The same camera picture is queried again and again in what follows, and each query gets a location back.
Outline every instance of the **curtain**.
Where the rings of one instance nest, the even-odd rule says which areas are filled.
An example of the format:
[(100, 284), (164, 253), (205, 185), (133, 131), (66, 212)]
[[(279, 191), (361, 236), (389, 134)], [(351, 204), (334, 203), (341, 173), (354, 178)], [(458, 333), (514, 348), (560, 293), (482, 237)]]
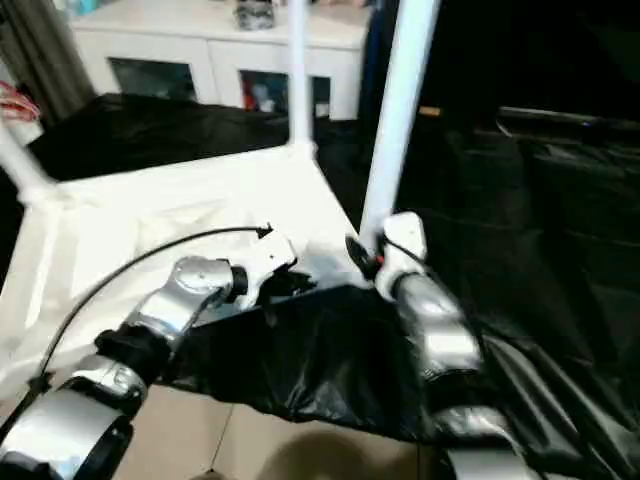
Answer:
[(29, 90), (50, 127), (86, 105), (95, 93), (71, 32), (50, 0), (0, 0), (2, 56)]

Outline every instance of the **red object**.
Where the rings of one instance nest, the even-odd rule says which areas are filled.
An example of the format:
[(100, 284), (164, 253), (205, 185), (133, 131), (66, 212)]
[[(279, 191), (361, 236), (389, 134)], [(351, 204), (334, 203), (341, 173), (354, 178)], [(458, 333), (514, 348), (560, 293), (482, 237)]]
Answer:
[(0, 107), (6, 119), (33, 122), (40, 117), (40, 109), (7, 82), (0, 81)]

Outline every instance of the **white cabinet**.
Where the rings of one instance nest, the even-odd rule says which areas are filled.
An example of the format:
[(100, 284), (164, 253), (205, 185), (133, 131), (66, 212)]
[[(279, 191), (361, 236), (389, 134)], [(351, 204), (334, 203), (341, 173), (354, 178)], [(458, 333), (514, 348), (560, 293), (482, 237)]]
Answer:
[[(288, 20), (239, 30), (234, 2), (116, 0), (71, 23), (100, 94), (136, 93), (251, 109), (286, 110)], [(316, 114), (357, 115), (362, 46), (370, 12), (315, 5), (308, 22), (307, 67)]]
[(91, 30), (76, 30), (75, 40), (99, 94), (159, 92), (200, 103), (220, 100), (205, 40)]

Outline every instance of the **white pole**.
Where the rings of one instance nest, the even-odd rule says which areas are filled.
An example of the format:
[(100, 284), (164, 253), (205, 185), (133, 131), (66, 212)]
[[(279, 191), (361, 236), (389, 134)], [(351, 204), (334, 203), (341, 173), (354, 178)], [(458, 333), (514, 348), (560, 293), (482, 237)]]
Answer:
[(392, 214), (440, 0), (402, 0), (373, 151), (360, 239), (373, 250), (375, 234)]
[(289, 137), (294, 145), (311, 142), (311, 97), (305, 65), (308, 0), (289, 2)]
[(23, 203), (36, 200), (52, 186), (36, 159), (18, 144), (1, 115), (0, 166), (18, 188), (18, 199)]

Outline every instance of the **glass cabinet door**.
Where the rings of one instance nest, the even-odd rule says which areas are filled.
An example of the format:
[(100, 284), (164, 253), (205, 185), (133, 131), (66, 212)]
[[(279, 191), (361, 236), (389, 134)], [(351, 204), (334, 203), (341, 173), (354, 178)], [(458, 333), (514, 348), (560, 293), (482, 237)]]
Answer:
[[(246, 110), (287, 113), (289, 110), (287, 75), (276, 72), (240, 70), (242, 96)], [(312, 98), (316, 117), (328, 117), (331, 105), (331, 79), (313, 77)]]
[(196, 91), (186, 63), (109, 58), (122, 93), (171, 100), (196, 101)]

